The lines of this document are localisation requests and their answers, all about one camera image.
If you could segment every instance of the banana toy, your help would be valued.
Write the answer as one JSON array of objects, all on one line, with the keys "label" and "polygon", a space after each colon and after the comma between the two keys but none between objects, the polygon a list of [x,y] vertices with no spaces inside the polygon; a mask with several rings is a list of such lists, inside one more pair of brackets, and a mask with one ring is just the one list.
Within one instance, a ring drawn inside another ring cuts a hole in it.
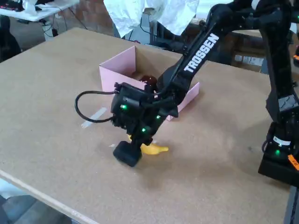
[{"label": "banana toy", "polygon": [[142,144],[140,147],[142,153],[147,154],[147,155],[158,155],[161,152],[167,152],[169,150],[168,147],[166,146],[158,146],[154,143],[151,143],[149,146]]}]

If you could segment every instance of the pink box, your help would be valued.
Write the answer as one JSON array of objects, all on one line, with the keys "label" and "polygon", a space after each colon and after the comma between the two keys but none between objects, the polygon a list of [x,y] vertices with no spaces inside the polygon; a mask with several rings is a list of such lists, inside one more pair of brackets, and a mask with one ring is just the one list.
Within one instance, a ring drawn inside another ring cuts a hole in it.
[{"label": "pink box", "polygon": [[[144,90],[145,83],[134,78],[140,75],[151,75],[158,78],[167,68],[176,62],[177,59],[166,56],[165,54],[133,46],[100,64],[102,90],[114,91],[115,83],[128,83]],[[183,102],[178,106],[178,112],[188,105],[198,93],[199,83],[196,83],[188,91]]]}]

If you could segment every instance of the black robotic arm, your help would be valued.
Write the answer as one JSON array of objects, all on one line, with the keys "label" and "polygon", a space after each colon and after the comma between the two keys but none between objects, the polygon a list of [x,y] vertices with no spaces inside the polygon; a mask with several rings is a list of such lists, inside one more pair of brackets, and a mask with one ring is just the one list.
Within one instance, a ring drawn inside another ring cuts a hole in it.
[{"label": "black robotic arm", "polygon": [[297,11],[289,0],[261,0],[252,9],[251,0],[235,0],[215,5],[206,24],[182,58],[158,79],[157,86],[147,84],[144,90],[127,83],[115,84],[111,105],[112,123],[127,130],[131,143],[122,141],[114,156],[135,166],[141,158],[141,144],[149,145],[152,136],[168,115],[178,116],[191,81],[201,66],[217,49],[220,40],[234,30],[259,29],[267,51],[271,93],[266,108],[273,119],[263,145],[259,173],[299,186],[299,175],[289,162],[298,157],[299,100],[292,86],[288,52],[288,33],[297,22]]}]

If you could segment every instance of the orange label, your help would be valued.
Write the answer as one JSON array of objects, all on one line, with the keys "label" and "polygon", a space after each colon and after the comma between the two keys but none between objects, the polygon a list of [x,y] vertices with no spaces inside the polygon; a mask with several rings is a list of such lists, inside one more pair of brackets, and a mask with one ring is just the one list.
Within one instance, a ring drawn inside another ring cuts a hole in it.
[{"label": "orange label", "polygon": [[288,155],[288,157],[289,157],[289,161],[291,162],[291,164],[296,168],[296,170],[299,171],[299,163],[294,158],[294,156],[293,155]]}]

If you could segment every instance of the table surface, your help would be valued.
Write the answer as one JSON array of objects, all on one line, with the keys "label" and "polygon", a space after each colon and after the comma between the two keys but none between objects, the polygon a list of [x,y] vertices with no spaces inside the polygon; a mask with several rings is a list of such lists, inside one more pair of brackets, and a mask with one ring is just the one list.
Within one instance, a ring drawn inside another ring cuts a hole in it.
[{"label": "table surface", "polygon": [[79,0],[55,0],[54,2],[49,2],[46,3],[45,5],[37,5],[42,9],[42,11],[37,11],[36,15],[31,15],[29,13],[26,13],[25,11],[15,12],[7,9],[0,9],[0,15],[7,15],[17,19],[36,22],[39,21],[40,19],[44,19],[50,15],[56,14],[59,11],[74,6],[78,3]]},{"label": "table surface", "polygon": [[[170,151],[135,168],[112,154],[124,130],[81,127],[75,97],[100,89],[99,64],[133,44],[77,28],[1,63],[0,177],[83,224],[282,223],[289,186],[257,173],[265,74],[207,62],[199,96],[154,136]],[[80,106],[91,115],[111,99]]]}]

